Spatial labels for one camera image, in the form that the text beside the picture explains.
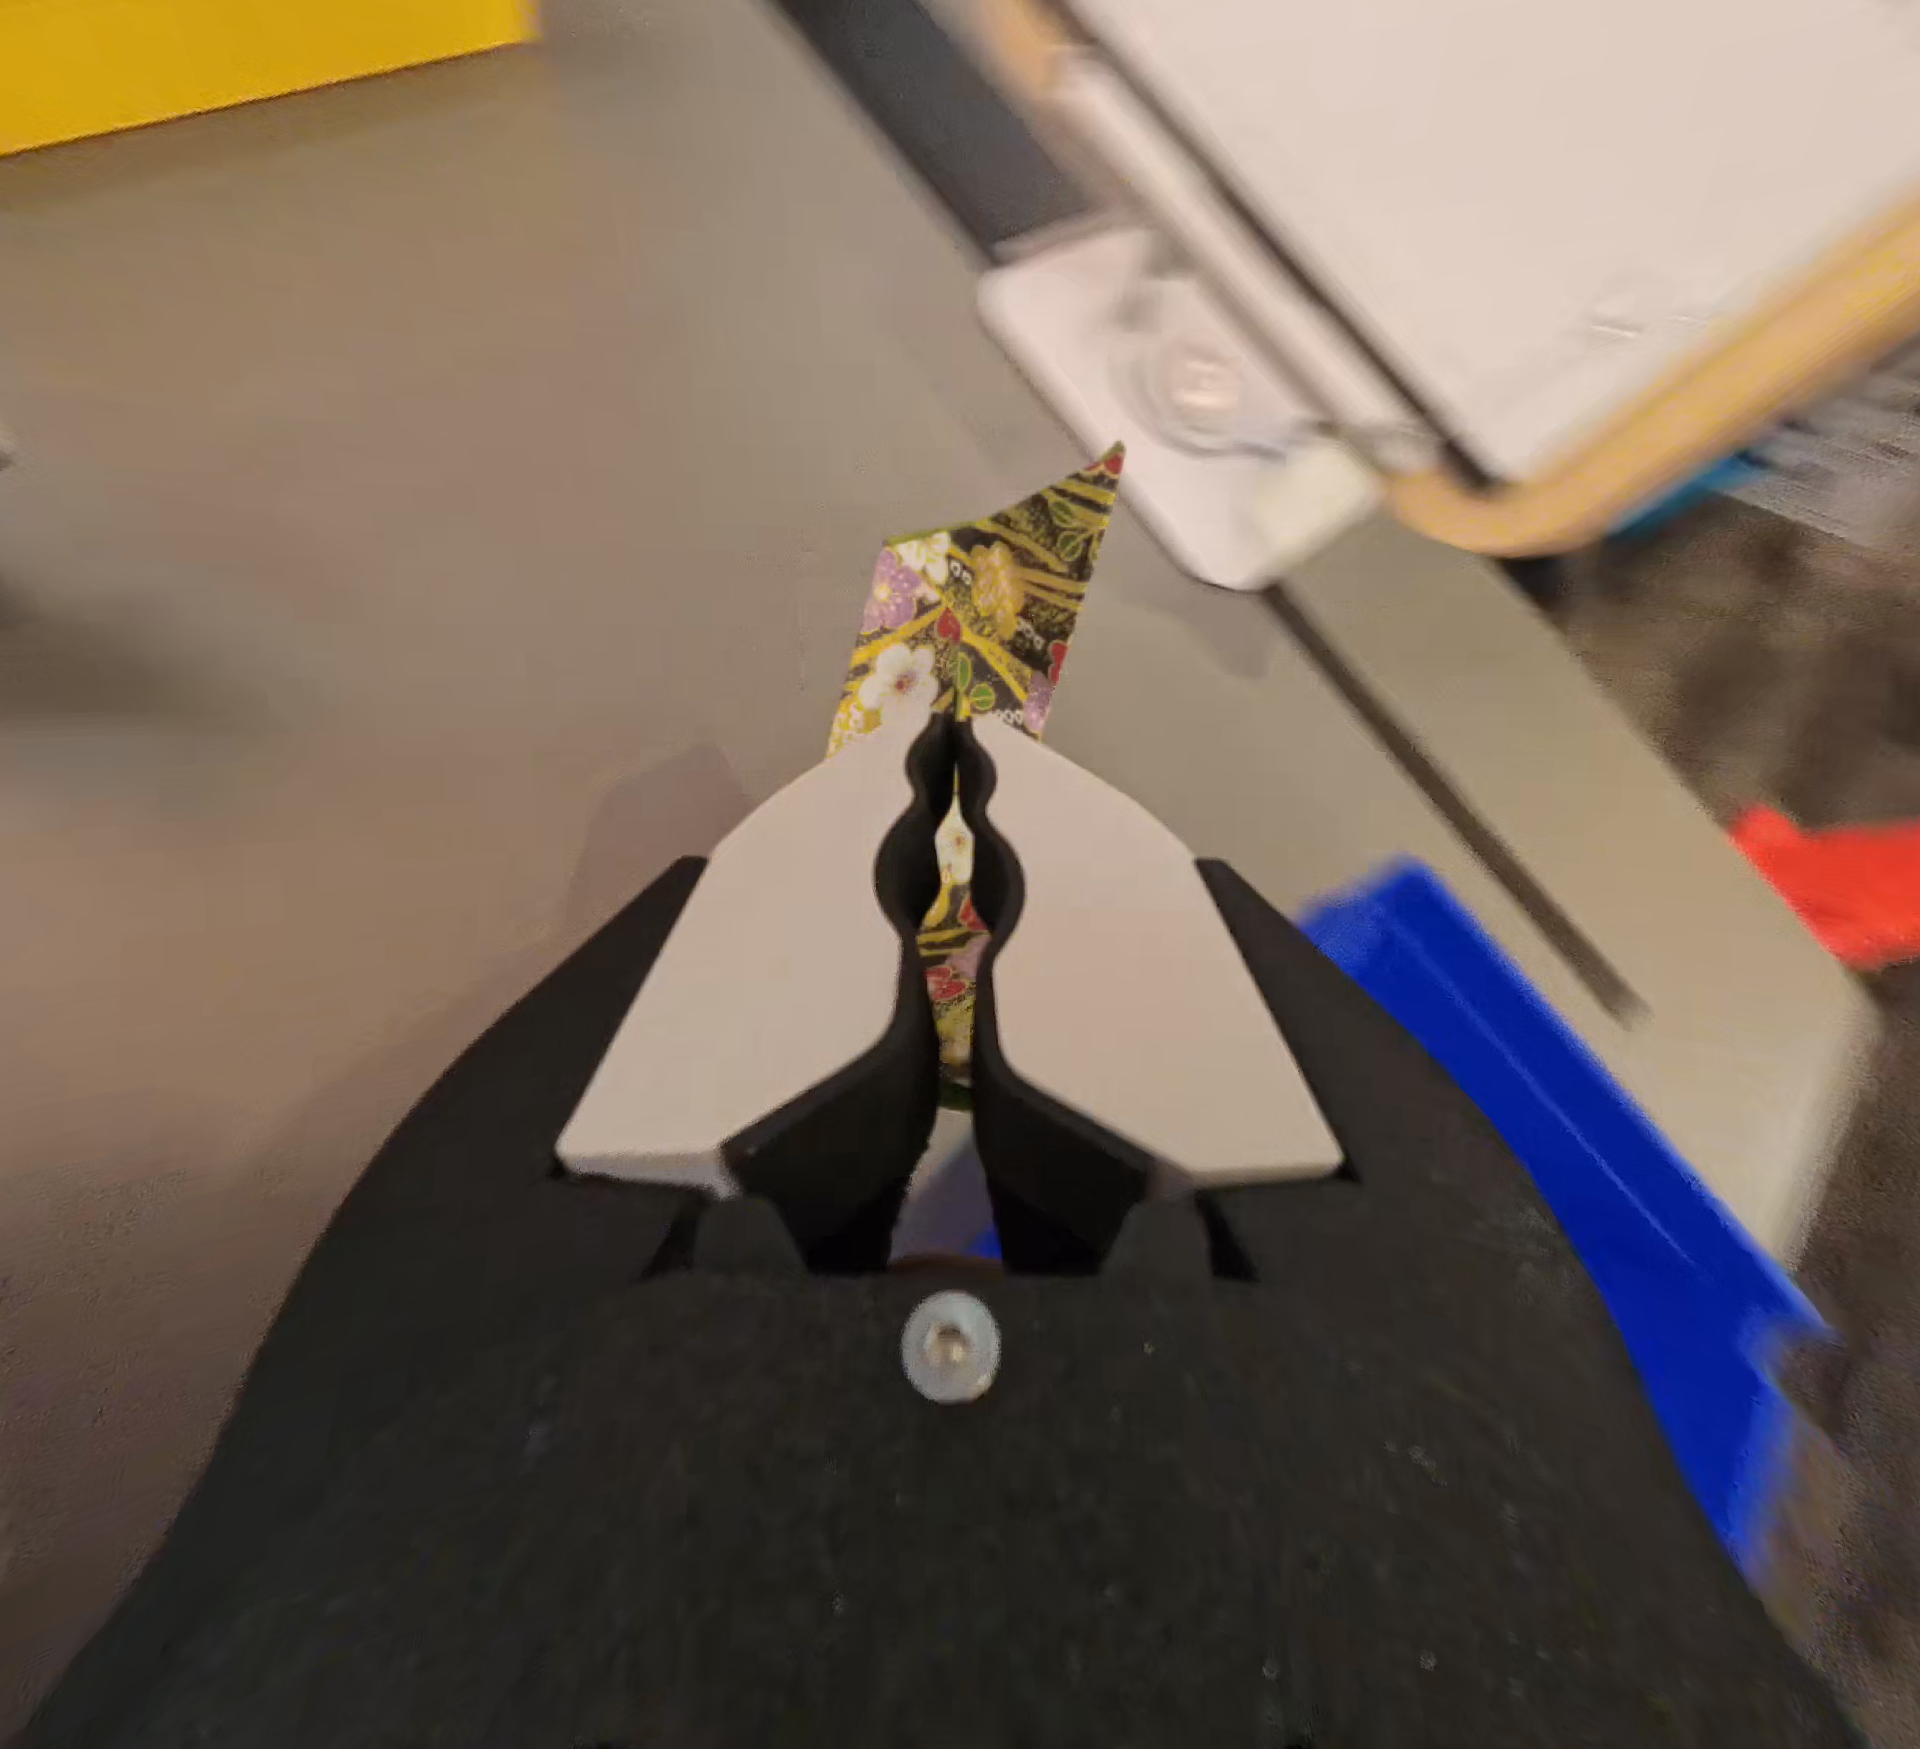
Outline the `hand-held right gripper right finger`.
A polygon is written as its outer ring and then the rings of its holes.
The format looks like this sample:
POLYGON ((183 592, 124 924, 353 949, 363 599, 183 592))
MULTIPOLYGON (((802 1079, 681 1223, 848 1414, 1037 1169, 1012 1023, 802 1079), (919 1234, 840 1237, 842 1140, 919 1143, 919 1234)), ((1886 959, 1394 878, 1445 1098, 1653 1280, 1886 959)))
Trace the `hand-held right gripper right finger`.
POLYGON ((1202 861, 1004 724, 954 730, 987 926, 973 1143, 1004 1262, 1101 1263, 1153 1200, 1333 1181, 1345 1150, 1202 861))

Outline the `red object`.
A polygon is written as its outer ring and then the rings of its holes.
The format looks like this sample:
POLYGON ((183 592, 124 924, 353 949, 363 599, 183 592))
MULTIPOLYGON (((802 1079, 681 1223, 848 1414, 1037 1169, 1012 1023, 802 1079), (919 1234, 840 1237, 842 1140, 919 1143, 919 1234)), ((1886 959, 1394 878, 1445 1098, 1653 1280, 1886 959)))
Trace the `red object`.
POLYGON ((1803 828, 1754 805, 1729 840, 1837 963, 1862 971, 1914 963, 1918 817, 1803 828))

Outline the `blue plastic bin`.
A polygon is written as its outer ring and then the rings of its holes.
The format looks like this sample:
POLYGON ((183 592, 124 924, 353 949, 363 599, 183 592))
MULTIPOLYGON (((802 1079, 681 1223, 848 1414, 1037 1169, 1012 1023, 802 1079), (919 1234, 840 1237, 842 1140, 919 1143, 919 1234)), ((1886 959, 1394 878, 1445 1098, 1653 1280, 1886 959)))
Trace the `blue plastic bin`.
POLYGON ((1297 926, 1524 1161, 1604 1295, 1685 1481, 1760 1584, 1793 1443, 1783 1357, 1826 1329, 1814 1306, 1427 866, 1388 861, 1297 926))

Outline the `green floral origami paper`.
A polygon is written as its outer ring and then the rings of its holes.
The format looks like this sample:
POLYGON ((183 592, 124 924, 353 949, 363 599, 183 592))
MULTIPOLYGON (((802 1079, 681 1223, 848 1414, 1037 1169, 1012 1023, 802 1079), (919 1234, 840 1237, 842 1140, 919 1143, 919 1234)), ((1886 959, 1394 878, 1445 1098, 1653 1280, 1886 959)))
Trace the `green floral origami paper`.
MULTIPOLYGON (((914 706, 1041 738, 1116 510, 1124 445, 988 516, 884 542, 829 720, 834 753, 914 706)), ((973 900, 973 828, 936 828, 919 957, 941 1105, 973 1109, 973 1016, 988 929, 973 900)))

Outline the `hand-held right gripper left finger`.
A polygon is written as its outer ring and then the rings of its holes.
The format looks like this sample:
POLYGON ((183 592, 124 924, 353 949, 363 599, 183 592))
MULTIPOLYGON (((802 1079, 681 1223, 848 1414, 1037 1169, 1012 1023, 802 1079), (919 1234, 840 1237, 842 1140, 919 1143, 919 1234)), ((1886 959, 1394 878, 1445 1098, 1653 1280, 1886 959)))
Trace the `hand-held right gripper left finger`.
POLYGON ((768 1204, 815 1273, 882 1273, 941 1099, 921 920, 954 723, 921 708, 746 812, 555 1138, 566 1176, 768 1204))

